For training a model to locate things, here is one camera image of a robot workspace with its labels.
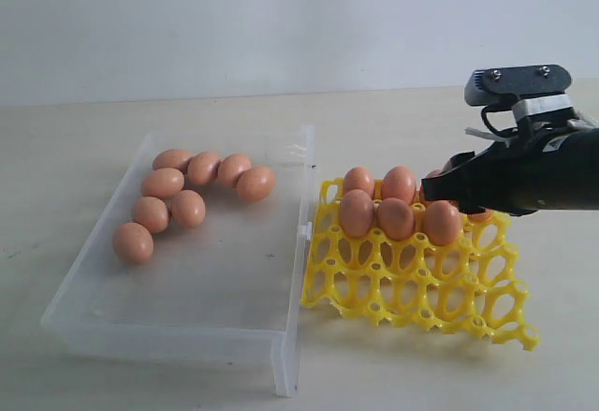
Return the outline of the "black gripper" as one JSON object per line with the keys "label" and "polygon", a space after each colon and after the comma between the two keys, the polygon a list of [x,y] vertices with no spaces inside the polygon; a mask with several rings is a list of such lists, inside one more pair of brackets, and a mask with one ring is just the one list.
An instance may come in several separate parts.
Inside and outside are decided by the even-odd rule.
{"label": "black gripper", "polygon": [[490,209],[513,216],[540,210],[598,208],[598,131],[547,133],[525,144],[494,142],[456,154],[451,168],[428,179],[428,201],[448,200],[463,213]]}

